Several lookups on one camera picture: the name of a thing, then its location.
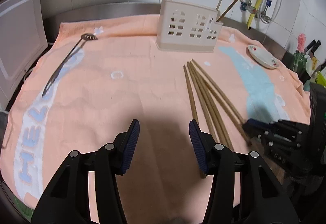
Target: silver screw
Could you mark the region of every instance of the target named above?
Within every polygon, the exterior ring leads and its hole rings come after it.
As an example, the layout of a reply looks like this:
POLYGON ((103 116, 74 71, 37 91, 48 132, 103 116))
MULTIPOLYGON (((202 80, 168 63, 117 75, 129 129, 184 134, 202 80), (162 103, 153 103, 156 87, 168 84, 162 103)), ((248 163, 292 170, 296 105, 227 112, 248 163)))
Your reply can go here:
POLYGON ((252 152, 250 152, 250 156, 252 156, 253 158, 258 158, 259 154, 256 151, 252 151, 252 152))
POLYGON ((78 151, 77 150, 73 150, 72 152, 70 152, 69 155, 70 155, 70 157, 75 158, 75 157, 78 156, 78 151))
POLYGON ((214 148, 217 150, 222 150, 224 149, 224 146, 222 144, 215 144, 214 148))
POLYGON ((112 144, 112 143, 109 143, 109 144, 106 144, 106 145, 105 145, 105 149, 106 149, 106 150, 112 150, 112 149, 114 149, 114 148, 115 148, 115 145, 112 144))

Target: metal skimmer ladle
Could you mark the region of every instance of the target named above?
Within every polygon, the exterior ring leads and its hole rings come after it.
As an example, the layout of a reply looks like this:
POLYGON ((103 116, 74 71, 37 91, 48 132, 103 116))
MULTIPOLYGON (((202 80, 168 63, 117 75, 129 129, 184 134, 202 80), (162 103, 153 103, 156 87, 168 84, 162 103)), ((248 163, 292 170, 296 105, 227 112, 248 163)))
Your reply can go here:
POLYGON ((70 55, 75 50, 75 48, 78 46, 78 44, 82 40, 85 40, 85 42, 87 42, 87 41, 92 41, 92 40, 97 40, 97 39, 98 38, 94 34, 91 34, 91 33, 85 33, 85 34, 83 34, 83 35, 80 36, 80 40, 71 49, 71 51, 69 52, 69 54, 65 57, 65 59, 61 62, 61 64, 58 66, 58 68, 54 71, 54 73, 52 74, 51 78, 48 80, 48 83, 46 84, 46 86, 44 88, 44 91, 42 93, 42 97, 48 92, 48 90, 50 89, 51 85, 54 83, 54 81, 58 77, 58 75, 60 73, 60 70, 62 69, 63 65, 69 60, 70 55))

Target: slotted spoon head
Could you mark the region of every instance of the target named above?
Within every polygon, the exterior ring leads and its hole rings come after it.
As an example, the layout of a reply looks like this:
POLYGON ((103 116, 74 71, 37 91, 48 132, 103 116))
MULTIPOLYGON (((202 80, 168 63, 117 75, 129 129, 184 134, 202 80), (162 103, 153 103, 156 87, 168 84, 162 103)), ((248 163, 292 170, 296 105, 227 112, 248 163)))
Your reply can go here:
POLYGON ((91 33, 85 33, 81 36, 81 38, 85 41, 98 40, 98 38, 91 33))

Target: white plate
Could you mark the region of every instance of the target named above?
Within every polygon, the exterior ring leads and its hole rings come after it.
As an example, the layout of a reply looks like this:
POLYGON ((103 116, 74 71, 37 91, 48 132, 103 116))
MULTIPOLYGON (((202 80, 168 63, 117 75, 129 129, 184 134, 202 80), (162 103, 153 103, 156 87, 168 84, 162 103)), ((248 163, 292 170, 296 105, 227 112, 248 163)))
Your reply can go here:
POLYGON ((251 56, 262 66, 268 69, 275 69, 280 66, 277 59, 267 50, 255 45, 248 45, 248 50, 251 56))

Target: label on utensil holder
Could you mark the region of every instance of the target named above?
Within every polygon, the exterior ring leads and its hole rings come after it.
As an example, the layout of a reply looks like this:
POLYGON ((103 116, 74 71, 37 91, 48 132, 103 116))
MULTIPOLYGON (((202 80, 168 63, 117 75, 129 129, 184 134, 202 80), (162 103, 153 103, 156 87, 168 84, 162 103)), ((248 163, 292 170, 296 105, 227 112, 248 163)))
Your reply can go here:
POLYGON ((211 29, 211 24, 213 23, 213 16, 212 15, 209 15, 208 16, 208 19, 206 21, 206 24, 205 24, 205 31, 209 31, 211 29))

